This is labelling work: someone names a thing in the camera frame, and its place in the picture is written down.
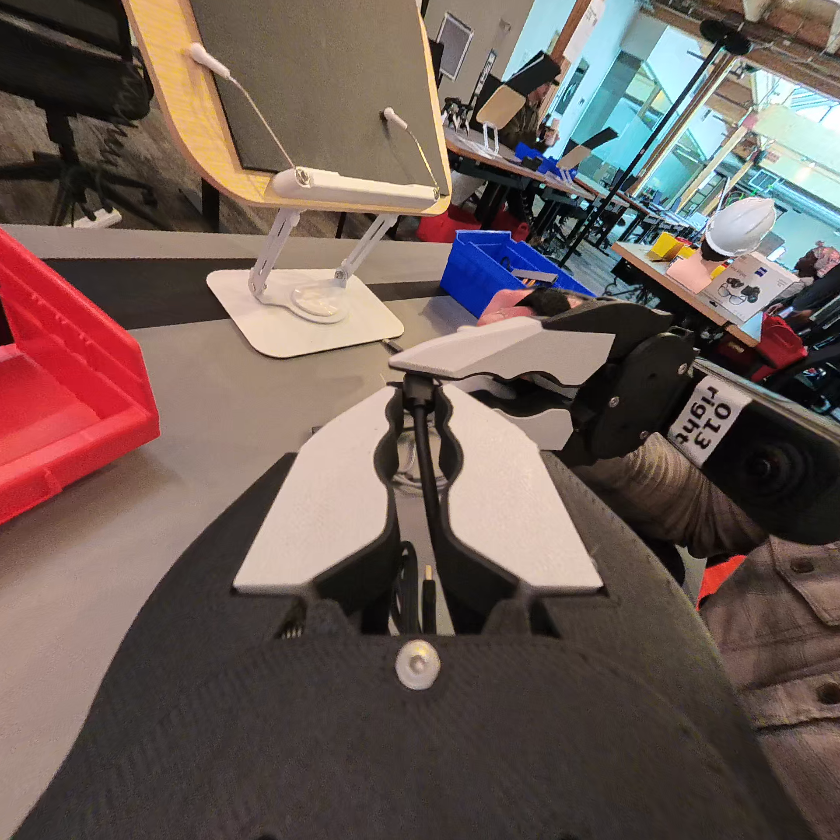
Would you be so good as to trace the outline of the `white hard hat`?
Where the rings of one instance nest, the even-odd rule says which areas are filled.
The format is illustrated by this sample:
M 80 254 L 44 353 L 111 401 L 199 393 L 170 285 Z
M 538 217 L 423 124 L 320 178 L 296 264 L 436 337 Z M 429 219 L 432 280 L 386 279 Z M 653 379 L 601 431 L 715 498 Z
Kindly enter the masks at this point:
M 753 252 L 776 221 L 774 201 L 750 196 L 717 211 L 708 221 L 700 244 L 707 261 L 735 259 Z

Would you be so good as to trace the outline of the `blue plastic bin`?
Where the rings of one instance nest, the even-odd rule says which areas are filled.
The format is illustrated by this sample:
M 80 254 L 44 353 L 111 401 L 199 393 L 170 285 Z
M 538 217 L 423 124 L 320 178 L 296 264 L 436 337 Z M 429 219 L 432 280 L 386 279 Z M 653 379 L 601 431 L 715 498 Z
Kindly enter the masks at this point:
M 587 297 L 595 293 L 508 231 L 459 230 L 440 284 L 442 291 L 478 318 L 503 290 L 553 287 Z
M 560 169 L 556 158 L 531 148 L 525 143 L 518 143 L 514 150 L 514 158 L 522 166 L 538 174 L 560 176 Z

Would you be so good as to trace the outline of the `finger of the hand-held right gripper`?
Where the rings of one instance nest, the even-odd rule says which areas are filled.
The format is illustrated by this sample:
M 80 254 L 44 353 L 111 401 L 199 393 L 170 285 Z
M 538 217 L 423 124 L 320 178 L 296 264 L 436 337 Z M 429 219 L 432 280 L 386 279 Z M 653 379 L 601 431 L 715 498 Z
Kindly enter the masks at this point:
M 555 392 L 525 391 L 509 397 L 478 390 L 471 395 L 517 426 L 542 451 L 560 452 L 574 432 L 571 404 Z
M 600 369 L 615 335 L 548 329 L 538 320 L 469 327 L 394 354 L 390 368 L 458 382 L 489 375 L 507 382 L 526 374 L 584 383 Z

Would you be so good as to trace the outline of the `cardboard product box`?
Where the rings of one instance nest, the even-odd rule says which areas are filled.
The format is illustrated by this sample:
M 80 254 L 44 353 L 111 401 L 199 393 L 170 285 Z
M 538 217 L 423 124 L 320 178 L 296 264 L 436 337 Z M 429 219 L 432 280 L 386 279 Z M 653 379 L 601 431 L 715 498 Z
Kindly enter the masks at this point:
M 751 253 L 716 269 L 699 299 L 727 322 L 741 327 L 798 279 L 795 273 L 762 254 Z

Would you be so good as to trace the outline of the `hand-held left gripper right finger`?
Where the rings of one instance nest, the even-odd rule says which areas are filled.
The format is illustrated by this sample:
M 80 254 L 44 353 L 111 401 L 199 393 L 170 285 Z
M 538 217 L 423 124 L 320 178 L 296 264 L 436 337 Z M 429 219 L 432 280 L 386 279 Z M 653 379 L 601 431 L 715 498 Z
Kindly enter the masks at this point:
M 454 385 L 438 391 L 437 567 L 455 596 L 593 594 L 603 587 L 538 446 Z

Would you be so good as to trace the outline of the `black office chair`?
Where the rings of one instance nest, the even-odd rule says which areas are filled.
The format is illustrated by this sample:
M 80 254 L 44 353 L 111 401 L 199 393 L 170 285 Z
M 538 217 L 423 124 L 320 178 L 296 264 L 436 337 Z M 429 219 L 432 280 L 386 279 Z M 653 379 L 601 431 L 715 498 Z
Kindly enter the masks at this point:
M 55 183 L 49 224 L 90 223 L 94 195 L 160 230 L 152 185 L 119 171 L 124 142 L 151 111 L 154 88 L 122 2 L 2 2 L 2 92 L 45 116 L 56 153 L 3 164 L 2 182 Z

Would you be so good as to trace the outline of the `person's right hand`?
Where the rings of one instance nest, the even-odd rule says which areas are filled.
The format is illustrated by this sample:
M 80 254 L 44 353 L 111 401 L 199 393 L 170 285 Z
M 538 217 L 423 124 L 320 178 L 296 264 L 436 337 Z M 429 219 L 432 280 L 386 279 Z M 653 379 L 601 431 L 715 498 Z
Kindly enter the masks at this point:
M 544 316 L 539 315 L 531 306 L 527 305 L 527 300 L 531 297 L 532 292 L 533 289 L 530 288 L 500 290 L 489 301 L 476 322 L 476 326 L 484 327 L 515 318 L 542 320 Z

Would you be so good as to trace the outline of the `yellow plastic bin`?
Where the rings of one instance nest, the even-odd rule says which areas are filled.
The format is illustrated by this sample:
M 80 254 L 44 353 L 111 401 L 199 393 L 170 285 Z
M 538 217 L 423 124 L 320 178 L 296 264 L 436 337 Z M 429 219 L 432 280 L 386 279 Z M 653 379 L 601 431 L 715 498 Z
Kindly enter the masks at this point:
M 647 251 L 647 257 L 657 263 L 670 263 L 674 259 L 687 259 L 697 251 L 694 243 L 671 233 L 661 233 Z

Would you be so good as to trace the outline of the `black floor lamp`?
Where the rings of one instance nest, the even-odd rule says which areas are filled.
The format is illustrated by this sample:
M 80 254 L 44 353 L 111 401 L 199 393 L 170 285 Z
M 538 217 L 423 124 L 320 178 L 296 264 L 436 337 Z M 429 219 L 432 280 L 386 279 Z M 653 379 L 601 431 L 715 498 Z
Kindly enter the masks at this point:
M 752 47 L 749 38 L 739 28 L 721 20 L 708 19 L 701 22 L 700 36 L 710 44 L 708 56 L 701 61 L 697 71 L 655 125 L 624 173 L 612 184 L 607 195 L 598 204 L 592 205 L 584 218 L 582 227 L 567 245 L 559 262 L 560 268 L 566 267 L 570 257 L 575 254 L 581 242 L 603 217 L 609 206 L 614 203 L 617 194 L 623 191 L 628 180 L 635 176 L 634 185 L 641 185 L 642 177 L 637 172 L 644 158 L 647 156 L 650 158 L 646 172 L 653 172 L 658 167 L 658 159 L 668 153 L 669 147 L 685 131 L 696 111 L 707 103 L 712 93 L 729 73 L 731 65 L 735 60 L 746 56 Z

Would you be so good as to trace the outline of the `wooden book stand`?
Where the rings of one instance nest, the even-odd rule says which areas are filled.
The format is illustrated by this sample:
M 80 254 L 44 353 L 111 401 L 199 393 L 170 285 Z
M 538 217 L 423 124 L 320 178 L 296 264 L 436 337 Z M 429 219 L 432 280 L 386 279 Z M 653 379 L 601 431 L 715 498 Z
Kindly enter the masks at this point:
M 249 269 L 221 269 L 206 284 L 250 345 L 277 359 L 400 338 L 397 316 L 358 269 L 400 216 L 448 208 L 437 186 L 394 184 L 300 166 L 255 101 L 198 41 L 192 2 L 125 2 L 175 142 L 199 175 L 241 203 L 274 207 L 275 221 Z M 430 48 L 430 88 L 437 92 Z M 437 130 L 446 151 L 441 116 Z M 372 214 L 373 222 L 335 268 L 278 268 L 280 252 L 307 211 Z
M 476 115 L 487 153 L 499 156 L 502 145 L 514 150 L 519 143 L 539 147 L 543 100 L 559 75 L 560 65 L 540 51 L 490 94 Z
M 572 182 L 580 170 L 581 164 L 589 158 L 592 153 L 603 145 L 615 140 L 618 132 L 607 127 L 593 134 L 582 143 L 570 141 L 567 151 L 557 160 L 556 172 L 558 177 Z

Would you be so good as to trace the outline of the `black sheet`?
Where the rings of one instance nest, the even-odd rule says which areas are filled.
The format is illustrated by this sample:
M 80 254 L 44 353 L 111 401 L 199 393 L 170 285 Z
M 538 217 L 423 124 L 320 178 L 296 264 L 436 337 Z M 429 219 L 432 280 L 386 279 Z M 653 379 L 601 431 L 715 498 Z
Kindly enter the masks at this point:
M 195 1 L 198 41 L 291 162 L 394 184 L 446 183 L 427 36 L 411 1 Z

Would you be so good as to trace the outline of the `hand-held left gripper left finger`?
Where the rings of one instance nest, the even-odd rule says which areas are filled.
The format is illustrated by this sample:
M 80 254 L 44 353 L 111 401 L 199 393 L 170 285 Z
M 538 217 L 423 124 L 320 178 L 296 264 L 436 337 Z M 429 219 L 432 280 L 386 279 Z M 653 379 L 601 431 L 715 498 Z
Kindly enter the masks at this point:
M 314 433 L 297 452 L 234 578 L 244 595 L 356 596 L 365 565 L 373 596 L 399 546 L 392 479 L 403 394 L 385 385 Z

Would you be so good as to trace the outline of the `red storage bin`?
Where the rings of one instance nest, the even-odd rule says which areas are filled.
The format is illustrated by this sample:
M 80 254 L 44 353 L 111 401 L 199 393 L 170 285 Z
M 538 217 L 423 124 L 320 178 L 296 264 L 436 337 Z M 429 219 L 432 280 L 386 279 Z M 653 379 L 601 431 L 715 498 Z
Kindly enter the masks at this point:
M 478 229 L 481 229 L 481 225 L 474 213 L 459 206 L 450 206 L 447 212 L 441 215 L 421 217 L 416 237 L 427 243 L 453 244 L 458 231 Z M 488 230 L 508 231 L 516 242 L 527 240 L 531 234 L 530 225 L 517 220 L 507 209 L 497 212 Z

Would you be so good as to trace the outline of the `red plastic bin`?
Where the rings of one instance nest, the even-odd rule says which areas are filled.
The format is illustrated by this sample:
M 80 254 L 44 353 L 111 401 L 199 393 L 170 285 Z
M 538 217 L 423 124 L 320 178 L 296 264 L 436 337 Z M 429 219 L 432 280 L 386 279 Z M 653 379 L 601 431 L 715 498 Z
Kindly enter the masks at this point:
M 161 434 L 137 340 L 1 233 L 1 523 Z

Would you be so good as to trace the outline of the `pink mannequin head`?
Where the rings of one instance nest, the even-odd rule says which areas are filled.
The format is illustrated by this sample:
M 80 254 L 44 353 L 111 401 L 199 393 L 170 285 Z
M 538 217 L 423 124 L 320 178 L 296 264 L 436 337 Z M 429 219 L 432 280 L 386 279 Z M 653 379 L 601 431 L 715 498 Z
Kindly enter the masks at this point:
M 715 270 L 732 257 L 716 250 L 705 237 L 688 257 L 676 257 L 666 269 L 666 276 L 692 293 L 705 290 Z

